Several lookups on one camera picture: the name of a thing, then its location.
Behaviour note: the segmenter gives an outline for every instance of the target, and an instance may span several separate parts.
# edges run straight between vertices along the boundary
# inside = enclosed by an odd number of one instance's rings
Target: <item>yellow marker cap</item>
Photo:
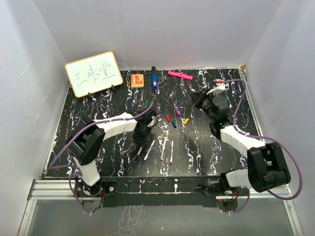
[[[185,121],[184,121],[184,125],[186,125],[189,121],[189,118],[187,118]]]

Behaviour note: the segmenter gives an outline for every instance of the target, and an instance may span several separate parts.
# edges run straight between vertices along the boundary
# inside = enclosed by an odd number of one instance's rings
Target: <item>small whiteboard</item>
[[[69,62],[64,67],[76,97],[123,83],[113,52]]]

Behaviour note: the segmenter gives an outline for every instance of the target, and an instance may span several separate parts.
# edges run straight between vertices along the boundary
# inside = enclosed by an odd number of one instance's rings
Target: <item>marble pattern cloth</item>
[[[152,129],[149,143],[143,148],[141,155],[135,157],[138,148],[131,140],[132,132],[123,133],[106,140],[96,158],[101,177],[167,177],[167,176],[217,176],[232,169],[247,167],[245,157],[229,145],[212,136],[209,118],[206,114],[192,108],[189,92],[199,91],[203,87],[213,87],[214,79],[240,79],[238,69],[194,69],[180,70],[193,76],[192,81],[167,75],[166,70],[157,72],[159,90],[152,90],[150,71],[121,71],[124,83],[111,89],[92,94],[92,98],[76,98],[70,87],[63,108],[63,113],[55,136],[49,163],[65,145],[71,131],[80,122],[81,117],[90,119],[110,118],[125,111],[142,111],[145,101],[154,101],[154,109],[158,114],[158,124]],[[143,74],[144,88],[131,88],[130,75]],[[230,103],[231,120],[239,102],[243,86],[231,83],[222,93]],[[175,115],[178,108],[181,115]],[[174,128],[166,120],[169,114],[175,120]],[[184,120],[189,118],[186,126]],[[241,129],[256,135],[257,129],[247,99],[244,99],[237,117]],[[161,161],[164,137],[168,138]],[[143,158],[156,140],[146,162]],[[169,164],[171,141],[174,141],[173,164]],[[64,153],[57,165],[73,164],[70,155]],[[73,170],[44,170],[42,178],[64,178]]]

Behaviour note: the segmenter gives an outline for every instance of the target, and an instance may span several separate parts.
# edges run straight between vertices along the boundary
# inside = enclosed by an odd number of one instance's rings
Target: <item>white wall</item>
[[[16,235],[63,107],[65,60],[32,0],[0,0],[0,235]]]
[[[247,64],[281,0],[34,0],[65,59],[120,69]]]
[[[265,135],[296,155],[304,188],[294,201],[302,228],[314,235],[315,2],[284,0],[248,64],[247,78]],[[296,170],[290,162],[293,191]]]

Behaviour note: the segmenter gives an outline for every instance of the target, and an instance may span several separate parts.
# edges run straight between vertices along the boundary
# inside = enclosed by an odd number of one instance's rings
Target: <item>white marker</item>
[[[164,144],[163,144],[163,149],[162,149],[161,161],[163,160],[163,154],[164,154],[164,150],[165,150],[165,143],[166,143],[166,137],[164,138]]]
[[[141,151],[142,151],[142,147],[139,148],[139,151],[138,151],[138,153],[137,153],[137,156],[140,156]]]
[[[173,140],[172,140],[172,149],[171,149],[171,159],[169,161],[169,163],[172,165],[173,163]]]
[[[148,158],[148,156],[149,156],[149,153],[150,153],[150,151],[151,151],[151,149],[152,149],[152,146],[153,146],[153,144],[154,144],[155,141],[156,141],[156,140],[154,139],[153,142],[151,143],[151,146],[150,146],[150,148],[149,148],[149,150],[148,150],[146,156],[144,157],[143,162],[145,162],[145,161],[147,160],[147,158]]]

